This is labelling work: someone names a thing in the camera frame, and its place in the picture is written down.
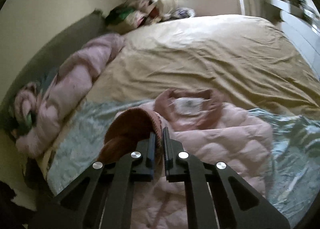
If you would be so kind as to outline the pink quilted coat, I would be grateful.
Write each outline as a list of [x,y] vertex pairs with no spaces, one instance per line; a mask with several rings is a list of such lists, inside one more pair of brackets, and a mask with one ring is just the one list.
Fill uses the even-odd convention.
[[169,183],[162,160],[162,129],[201,161],[225,162],[260,194],[273,141],[272,127],[236,107],[215,89],[168,89],[154,101],[119,112],[108,128],[98,161],[112,163],[156,135],[156,171],[152,182],[135,185],[132,228],[187,228],[184,184]]

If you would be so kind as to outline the pile of clothes by headboard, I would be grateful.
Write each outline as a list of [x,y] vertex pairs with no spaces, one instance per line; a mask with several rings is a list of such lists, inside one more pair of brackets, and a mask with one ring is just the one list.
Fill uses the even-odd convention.
[[134,0],[112,9],[105,18],[106,27],[124,35],[141,26],[159,23],[161,13],[152,0]]

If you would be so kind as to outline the light blue cartoon bedsheet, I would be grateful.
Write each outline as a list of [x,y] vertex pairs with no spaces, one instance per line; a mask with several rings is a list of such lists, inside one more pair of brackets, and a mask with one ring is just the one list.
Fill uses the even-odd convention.
[[[59,194],[97,158],[116,115],[152,101],[84,103],[71,118],[48,166],[47,182]],[[260,108],[247,110],[272,127],[270,159],[264,175],[267,200],[291,226],[303,219],[319,193],[319,122]]]

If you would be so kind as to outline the rolled pink duvet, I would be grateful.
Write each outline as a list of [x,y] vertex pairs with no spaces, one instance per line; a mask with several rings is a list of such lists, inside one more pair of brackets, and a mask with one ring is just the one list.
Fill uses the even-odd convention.
[[124,46],[124,37],[108,33],[87,42],[59,67],[48,88],[28,83],[16,95],[14,114],[26,133],[16,148],[30,158],[42,155],[58,136],[65,117],[91,90],[93,83]]

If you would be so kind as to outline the beige bed sheet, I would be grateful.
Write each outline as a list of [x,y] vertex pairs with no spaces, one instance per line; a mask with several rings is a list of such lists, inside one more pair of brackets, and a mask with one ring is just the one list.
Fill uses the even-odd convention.
[[263,18],[196,17],[131,31],[86,98],[154,99],[169,88],[217,89],[244,109],[319,119],[319,81]]

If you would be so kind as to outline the grey padded headboard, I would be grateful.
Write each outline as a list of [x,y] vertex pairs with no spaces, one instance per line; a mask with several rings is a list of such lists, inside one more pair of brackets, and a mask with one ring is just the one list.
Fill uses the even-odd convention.
[[51,68],[60,66],[68,56],[78,51],[89,40],[104,34],[104,32],[103,12],[94,10],[58,33],[18,73],[1,101],[1,111],[9,105],[10,99],[26,83],[41,77]]

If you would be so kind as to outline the white dressing table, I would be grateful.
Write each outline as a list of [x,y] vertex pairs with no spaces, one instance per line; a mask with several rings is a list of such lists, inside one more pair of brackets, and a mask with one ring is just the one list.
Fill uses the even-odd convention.
[[265,1],[279,10],[280,29],[319,78],[319,20],[312,18],[311,11],[287,0]]

